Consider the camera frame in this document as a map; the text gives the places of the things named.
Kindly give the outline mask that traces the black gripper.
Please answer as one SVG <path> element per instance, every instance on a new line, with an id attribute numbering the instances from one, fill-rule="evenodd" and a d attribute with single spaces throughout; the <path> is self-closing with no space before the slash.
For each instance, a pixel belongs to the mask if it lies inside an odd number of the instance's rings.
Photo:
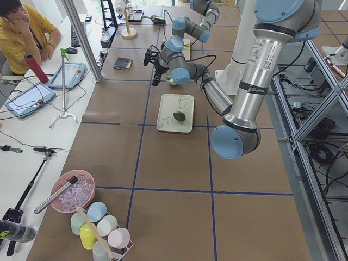
<path id="1" fill-rule="evenodd" d="M 183 39 L 178 35 L 171 35 L 166 43 L 165 47 L 167 49 L 183 49 L 184 48 L 184 41 Z"/>
<path id="2" fill-rule="evenodd" d="M 162 75 L 166 74 L 169 68 L 159 55 L 154 59 L 154 68 L 155 73 L 152 81 L 152 86 L 158 86 L 161 81 Z"/>

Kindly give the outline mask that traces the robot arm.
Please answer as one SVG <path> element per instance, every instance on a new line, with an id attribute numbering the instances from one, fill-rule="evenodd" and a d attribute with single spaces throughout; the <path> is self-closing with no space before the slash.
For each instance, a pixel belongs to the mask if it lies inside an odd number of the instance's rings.
<path id="1" fill-rule="evenodd" d="M 159 84 L 170 73 L 176 84 L 194 80 L 210 105 L 223 118 L 223 124 L 211 135 L 214 151 L 222 158 L 236 159 L 254 151 L 261 134 L 256 117 L 286 44 L 315 38 L 319 33 L 321 1 L 256 1 L 253 27 L 255 40 L 237 94 L 231 99 L 200 64 L 185 60 L 183 37 L 188 34 L 200 42 L 210 37 L 210 29 L 219 18 L 219 8 L 213 1 L 191 1 L 193 11 L 204 16 L 200 24 L 187 17 L 173 20 L 172 34 L 160 51 L 147 51 L 144 64 L 152 63 L 155 75 L 152 85 Z"/>
<path id="2" fill-rule="evenodd" d="M 200 16 L 200 20 L 184 14 L 173 17 L 171 35 L 165 37 L 167 46 L 174 43 L 178 44 L 178 50 L 179 47 L 183 48 L 186 35 L 203 44 L 210 38 L 210 31 L 220 17 L 218 5 L 214 1 L 190 1 L 189 7 L 192 13 L 195 12 L 196 16 Z"/>

